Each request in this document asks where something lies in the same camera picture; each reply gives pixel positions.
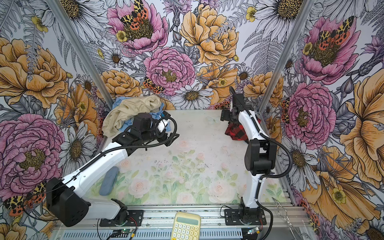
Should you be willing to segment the red black plaid cloth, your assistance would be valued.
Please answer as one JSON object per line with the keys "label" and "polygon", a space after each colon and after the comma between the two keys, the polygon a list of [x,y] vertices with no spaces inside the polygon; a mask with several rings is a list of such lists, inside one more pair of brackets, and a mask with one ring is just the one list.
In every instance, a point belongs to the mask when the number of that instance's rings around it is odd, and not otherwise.
{"label": "red black plaid cloth", "polygon": [[230,136],[234,141],[244,141],[248,144],[249,139],[244,127],[239,122],[235,123],[230,117],[226,118],[226,120],[228,120],[228,127],[225,135]]}

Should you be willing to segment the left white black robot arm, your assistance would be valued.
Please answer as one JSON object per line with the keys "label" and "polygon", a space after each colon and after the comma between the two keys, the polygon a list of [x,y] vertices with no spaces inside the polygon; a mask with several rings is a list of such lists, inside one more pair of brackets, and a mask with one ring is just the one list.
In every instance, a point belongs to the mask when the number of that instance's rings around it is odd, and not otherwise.
{"label": "left white black robot arm", "polygon": [[47,182],[47,208],[64,226],[73,227],[83,220],[107,220],[123,226],[129,219],[128,207],[117,199],[88,200],[91,186],[118,163],[138,149],[170,146],[179,137],[177,122],[167,112],[158,120],[139,113],[131,126],[117,134],[107,147],[82,167],[62,179]]}

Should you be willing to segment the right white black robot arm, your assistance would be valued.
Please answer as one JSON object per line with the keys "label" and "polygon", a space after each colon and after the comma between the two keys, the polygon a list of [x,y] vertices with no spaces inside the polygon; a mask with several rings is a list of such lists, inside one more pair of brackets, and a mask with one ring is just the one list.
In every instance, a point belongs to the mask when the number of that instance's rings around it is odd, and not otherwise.
{"label": "right white black robot arm", "polygon": [[[279,179],[288,175],[293,167],[293,155],[282,143],[267,136],[262,129],[259,120],[251,106],[245,104],[244,95],[236,93],[230,87],[232,104],[230,110],[222,110],[221,121],[231,124],[240,124],[248,138],[248,147],[245,153],[245,167],[250,173],[247,177],[247,187],[241,197],[237,212],[228,214],[225,210],[226,224],[236,225],[265,225],[267,223],[265,212],[270,214],[270,222],[273,222],[273,213],[262,206],[260,193],[265,179]],[[273,175],[272,170],[276,165],[278,150],[284,151],[289,159],[287,169],[284,172]]]}

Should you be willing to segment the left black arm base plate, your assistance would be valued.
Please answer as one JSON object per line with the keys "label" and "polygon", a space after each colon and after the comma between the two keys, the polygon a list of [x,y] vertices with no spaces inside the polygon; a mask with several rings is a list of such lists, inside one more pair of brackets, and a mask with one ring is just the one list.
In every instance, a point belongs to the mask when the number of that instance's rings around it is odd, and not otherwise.
{"label": "left black arm base plate", "polygon": [[118,213],[112,220],[101,219],[99,225],[100,227],[140,227],[143,218],[143,210],[126,210]]}

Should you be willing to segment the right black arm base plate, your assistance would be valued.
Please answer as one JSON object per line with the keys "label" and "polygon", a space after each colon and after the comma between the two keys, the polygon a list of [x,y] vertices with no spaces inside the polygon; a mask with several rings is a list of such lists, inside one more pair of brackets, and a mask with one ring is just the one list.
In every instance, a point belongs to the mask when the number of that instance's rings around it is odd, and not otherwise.
{"label": "right black arm base plate", "polygon": [[224,217],[227,226],[264,226],[267,224],[264,211],[261,208],[249,210],[226,209]]}

